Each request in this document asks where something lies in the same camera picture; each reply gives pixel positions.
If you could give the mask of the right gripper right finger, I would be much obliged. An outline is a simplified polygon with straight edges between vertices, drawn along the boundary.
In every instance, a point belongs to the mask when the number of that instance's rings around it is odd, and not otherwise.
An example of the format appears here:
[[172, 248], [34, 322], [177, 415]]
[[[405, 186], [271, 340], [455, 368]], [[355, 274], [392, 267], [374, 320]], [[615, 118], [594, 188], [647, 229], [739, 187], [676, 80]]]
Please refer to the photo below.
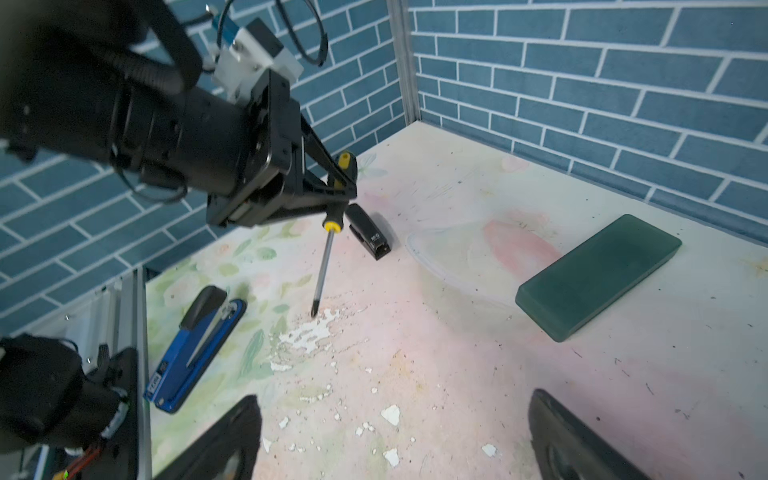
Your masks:
[[543, 389], [528, 408], [532, 448], [544, 479], [645, 479], [647, 476]]

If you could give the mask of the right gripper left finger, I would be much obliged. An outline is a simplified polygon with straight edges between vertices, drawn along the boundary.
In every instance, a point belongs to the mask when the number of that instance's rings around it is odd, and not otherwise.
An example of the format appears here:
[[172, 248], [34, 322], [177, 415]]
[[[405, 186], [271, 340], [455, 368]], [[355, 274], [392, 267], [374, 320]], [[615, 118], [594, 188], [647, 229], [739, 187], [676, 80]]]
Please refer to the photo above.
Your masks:
[[155, 479], [251, 479], [261, 431], [257, 396], [245, 396]]

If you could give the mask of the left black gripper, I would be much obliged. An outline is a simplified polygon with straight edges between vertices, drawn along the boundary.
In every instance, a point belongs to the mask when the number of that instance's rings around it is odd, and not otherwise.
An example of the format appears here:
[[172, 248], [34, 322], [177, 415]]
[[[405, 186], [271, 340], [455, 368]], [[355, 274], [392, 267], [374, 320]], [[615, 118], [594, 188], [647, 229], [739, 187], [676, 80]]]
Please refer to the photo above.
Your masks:
[[324, 212], [357, 196], [357, 160], [333, 157], [274, 71], [252, 89], [245, 157], [232, 193], [209, 195], [207, 223], [254, 227]]

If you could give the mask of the yellow black screwdriver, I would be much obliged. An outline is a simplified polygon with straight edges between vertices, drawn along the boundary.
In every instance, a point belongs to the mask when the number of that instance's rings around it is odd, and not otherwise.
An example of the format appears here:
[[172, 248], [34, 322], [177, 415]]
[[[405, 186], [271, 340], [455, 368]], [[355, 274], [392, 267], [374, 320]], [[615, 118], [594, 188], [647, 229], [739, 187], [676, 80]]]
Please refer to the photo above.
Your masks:
[[[349, 151], [344, 151], [338, 158], [338, 165], [342, 170], [347, 173], [351, 173], [353, 177], [357, 175], [357, 160], [354, 154]], [[343, 203], [333, 204], [329, 207], [326, 217], [323, 221], [323, 228], [327, 233], [324, 252], [319, 268], [317, 283], [313, 296], [313, 302], [310, 310], [310, 315], [315, 318], [319, 312], [320, 302], [322, 299], [323, 289], [326, 281], [328, 266], [332, 253], [333, 241], [336, 234], [339, 234], [344, 227], [344, 214], [349, 206], [349, 201]]]

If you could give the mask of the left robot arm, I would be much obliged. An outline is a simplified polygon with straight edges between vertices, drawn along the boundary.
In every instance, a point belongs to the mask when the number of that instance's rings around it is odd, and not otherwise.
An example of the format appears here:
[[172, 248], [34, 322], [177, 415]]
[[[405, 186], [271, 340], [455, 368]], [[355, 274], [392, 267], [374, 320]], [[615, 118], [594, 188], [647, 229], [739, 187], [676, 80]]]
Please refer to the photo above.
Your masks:
[[207, 221], [253, 227], [326, 213], [339, 227], [357, 195], [350, 153], [333, 157], [291, 87], [302, 47], [261, 20], [225, 11], [212, 77], [163, 1], [5, 1], [1, 5], [1, 136], [29, 162], [49, 150], [112, 167], [120, 177], [207, 196]]

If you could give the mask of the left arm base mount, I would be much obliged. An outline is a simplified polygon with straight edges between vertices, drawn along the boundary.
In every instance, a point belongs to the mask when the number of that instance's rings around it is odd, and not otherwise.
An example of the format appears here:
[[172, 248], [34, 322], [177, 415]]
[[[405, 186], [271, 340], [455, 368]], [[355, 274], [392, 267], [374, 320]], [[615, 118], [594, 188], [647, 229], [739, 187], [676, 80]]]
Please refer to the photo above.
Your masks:
[[138, 352], [98, 348], [85, 371], [73, 342], [21, 334], [1, 341], [1, 450], [49, 448], [50, 479], [139, 476]]

